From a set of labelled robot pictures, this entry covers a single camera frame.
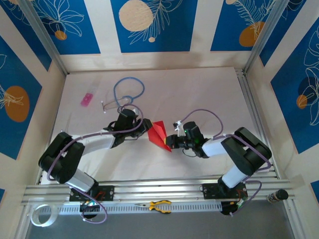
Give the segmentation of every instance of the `pink object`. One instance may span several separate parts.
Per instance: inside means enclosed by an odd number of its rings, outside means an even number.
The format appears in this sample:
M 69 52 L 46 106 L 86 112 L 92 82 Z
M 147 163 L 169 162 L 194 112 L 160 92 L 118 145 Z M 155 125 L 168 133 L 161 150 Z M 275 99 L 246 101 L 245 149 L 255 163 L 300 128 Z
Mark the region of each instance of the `pink object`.
M 81 101 L 81 106 L 87 107 L 93 98 L 92 93 L 86 93 Z

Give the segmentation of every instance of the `white mat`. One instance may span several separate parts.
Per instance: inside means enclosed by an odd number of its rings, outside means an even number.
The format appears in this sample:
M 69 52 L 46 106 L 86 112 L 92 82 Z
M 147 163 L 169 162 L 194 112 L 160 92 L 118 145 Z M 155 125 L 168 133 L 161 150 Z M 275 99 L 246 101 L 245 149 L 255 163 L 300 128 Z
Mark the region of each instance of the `white mat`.
M 203 68 L 183 70 L 88 72 L 68 75 L 59 108 L 53 138 L 66 130 L 68 134 L 86 134 L 106 127 L 118 117 L 116 109 L 103 113 L 101 101 L 114 99 L 113 86 L 123 77 L 137 77 L 145 84 L 145 93 L 134 100 L 144 117 L 163 120 L 167 134 L 176 133 L 172 124 L 197 108 L 212 110 L 223 120 L 224 133 L 241 126 L 255 133 L 244 96 L 234 68 Z M 90 105 L 80 105 L 93 82 L 99 87 Z M 126 80 L 117 87 L 118 97 L 135 96 L 142 87 Z M 207 112 L 197 112 L 187 121 L 195 121 L 205 137 L 220 131 L 218 120 Z M 134 180 L 223 174 L 233 162 L 227 154 L 209 159 L 190 158 L 181 150 L 169 153 L 147 139 L 126 141 L 117 148 L 85 155 L 79 169 L 97 181 Z M 45 176 L 42 184 L 48 183 Z

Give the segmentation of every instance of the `white wall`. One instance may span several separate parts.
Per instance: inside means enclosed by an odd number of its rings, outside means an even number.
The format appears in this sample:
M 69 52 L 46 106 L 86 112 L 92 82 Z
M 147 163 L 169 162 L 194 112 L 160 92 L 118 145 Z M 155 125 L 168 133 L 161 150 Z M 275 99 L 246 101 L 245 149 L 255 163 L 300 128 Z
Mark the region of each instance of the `white wall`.
M 310 183 L 319 179 L 319 145 L 297 153 L 270 82 L 318 17 L 318 0 L 307 0 L 266 67 L 258 59 L 248 73 L 274 156 L 282 173 L 295 183 L 301 211 L 314 239 L 319 235 L 319 205 Z
M 54 63 L 49 72 L 45 70 L 1 7 L 0 22 L 1 37 L 42 85 L 18 159 L 0 153 L 0 188 L 6 191 L 0 205 L 0 238 L 6 239 L 15 232 L 13 221 L 19 216 L 16 211 L 25 186 L 35 183 L 37 162 L 49 141 L 65 77 Z
M 234 66 L 242 68 L 250 51 L 210 52 L 220 11 L 225 0 L 198 0 L 189 52 L 122 54 L 111 2 L 85 0 L 101 54 L 63 55 L 69 70 L 182 69 Z

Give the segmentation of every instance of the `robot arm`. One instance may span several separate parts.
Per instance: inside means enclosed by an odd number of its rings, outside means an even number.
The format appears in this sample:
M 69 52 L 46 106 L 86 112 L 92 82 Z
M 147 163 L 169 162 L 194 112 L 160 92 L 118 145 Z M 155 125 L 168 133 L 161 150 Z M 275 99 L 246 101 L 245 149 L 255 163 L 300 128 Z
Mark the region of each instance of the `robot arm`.
M 67 184 L 94 196 L 94 189 L 98 186 L 98 182 L 77 168 L 81 157 L 102 148 L 114 148 L 123 143 L 126 137 L 137 139 L 143 135 L 143 133 L 152 127 L 149 119 L 143 119 L 141 126 L 131 132 L 103 134 L 133 129 L 141 122 L 141 119 L 137 120 L 137 117 L 134 111 L 124 109 L 120 112 L 117 121 L 110 123 L 107 128 L 97 132 L 96 136 L 73 143 L 56 162 L 50 176 L 60 184 Z M 78 137 L 70 136 L 65 132 L 59 133 L 41 156 L 39 166 L 48 172 L 60 151 L 73 139 Z
M 272 156 L 270 149 L 244 127 L 236 130 L 232 137 L 222 137 L 224 139 L 221 142 L 204 138 L 193 121 L 184 124 L 183 130 L 185 136 L 173 134 L 166 138 L 166 144 L 171 149 L 192 149 L 196 156 L 202 158 L 227 153 L 235 164 L 218 179 L 217 184 L 203 184 L 206 199 L 236 198 L 236 191 L 245 188 L 245 184 L 241 182 L 253 175 L 265 163 L 265 159 Z

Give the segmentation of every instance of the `gray floor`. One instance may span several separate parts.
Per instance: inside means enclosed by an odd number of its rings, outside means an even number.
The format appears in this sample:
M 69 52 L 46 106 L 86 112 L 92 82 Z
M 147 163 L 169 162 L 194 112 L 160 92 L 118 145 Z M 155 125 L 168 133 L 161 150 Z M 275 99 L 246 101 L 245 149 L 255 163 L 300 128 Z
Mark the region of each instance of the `gray floor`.
M 27 239 L 292 239 L 283 203 L 254 201 L 231 218 L 221 213 L 113 214 L 92 225 L 79 215 L 50 227 L 31 225 Z

